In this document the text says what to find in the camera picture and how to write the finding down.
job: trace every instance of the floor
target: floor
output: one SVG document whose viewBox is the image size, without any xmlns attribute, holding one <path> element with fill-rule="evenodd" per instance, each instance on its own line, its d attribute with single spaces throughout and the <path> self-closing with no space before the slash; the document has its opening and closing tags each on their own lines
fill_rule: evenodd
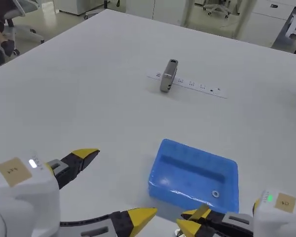
<svg viewBox="0 0 296 237">
<path fill-rule="evenodd" d="M 121 0 L 121 7 L 116 7 L 115 4 L 109 4 L 109 8 L 125 12 L 125 4 L 123 3 L 125 3 L 125 0 Z M 34 28 L 38 34 L 44 36 L 45 40 L 49 40 L 79 24 L 83 20 L 83 16 L 74 16 L 55 10 L 53 0 L 42 0 L 42 7 L 40 10 L 29 13 L 26 17 L 16 18 L 14 23 L 31 23 L 32 28 Z M 231 14 L 228 19 L 225 19 L 222 16 L 222 13 L 219 12 L 213 13 L 212 16 L 208 16 L 207 12 L 204 11 L 201 6 L 196 5 L 191 11 L 187 27 L 232 38 L 238 24 L 239 17 L 237 14 Z M 21 36 L 17 37 L 16 45 L 21 54 L 39 45 L 38 42 L 22 39 Z M 287 52 L 294 52 L 296 49 L 296 41 L 280 35 L 273 48 Z"/>
</svg>

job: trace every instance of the blue tray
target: blue tray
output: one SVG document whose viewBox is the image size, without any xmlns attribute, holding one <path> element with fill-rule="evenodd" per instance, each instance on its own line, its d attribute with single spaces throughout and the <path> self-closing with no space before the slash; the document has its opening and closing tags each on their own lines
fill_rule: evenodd
<svg viewBox="0 0 296 237">
<path fill-rule="evenodd" d="M 221 213 L 239 212 L 237 163 L 175 141 L 162 141 L 148 185 L 150 196 L 184 210 L 206 203 Z"/>
</svg>

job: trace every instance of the power strip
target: power strip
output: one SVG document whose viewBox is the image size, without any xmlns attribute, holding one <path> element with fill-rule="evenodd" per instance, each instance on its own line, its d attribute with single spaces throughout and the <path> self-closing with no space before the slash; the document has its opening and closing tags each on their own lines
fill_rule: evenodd
<svg viewBox="0 0 296 237">
<path fill-rule="evenodd" d="M 155 80 L 161 80 L 162 78 L 162 73 L 157 72 L 157 73 L 149 73 L 147 75 L 148 78 L 152 78 Z M 214 87 L 208 87 L 205 86 L 204 84 L 200 84 L 197 82 L 193 82 L 191 80 L 188 79 L 183 79 L 180 78 L 178 76 L 175 77 L 174 81 L 173 81 L 174 85 L 179 85 L 188 89 L 192 89 L 192 90 L 197 90 L 209 95 L 214 95 L 220 98 L 224 98 L 227 99 L 227 97 L 225 96 L 224 92 L 222 91 L 221 88 L 214 88 Z"/>
</svg>

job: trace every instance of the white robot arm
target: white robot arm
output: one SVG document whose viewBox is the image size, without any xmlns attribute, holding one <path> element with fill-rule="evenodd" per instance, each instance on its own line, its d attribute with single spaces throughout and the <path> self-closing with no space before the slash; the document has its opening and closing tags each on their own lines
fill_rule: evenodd
<svg viewBox="0 0 296 237">
<path fill-rule="evenodd" d="M 253 214 L 219 213 L 204 204 L 182 213 L 175 237 L 296 237 L 295 197 L 266 190 Z"/>
<path fill-rule="evenodd" d="M 61 222 L 59 190 L 99 153 L 81 149 L 61 160 L 36 156 L 0 164 L 0 237 L 134 237 L 155 216 L 156 208 L 113 212 L 89 220 Z"/>
</svg>

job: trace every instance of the green led light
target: green led light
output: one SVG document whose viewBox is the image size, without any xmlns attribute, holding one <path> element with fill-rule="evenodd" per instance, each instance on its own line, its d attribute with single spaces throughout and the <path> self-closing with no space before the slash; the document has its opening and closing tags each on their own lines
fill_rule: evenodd
<svg viewBox="0 0 296 237">
<path fill-rule="evenodd" d="M 268 197 L 267 197 L 267 201 L 272 201 L 273 200 L 273 195 L 269 195 Z"/>
</svg>

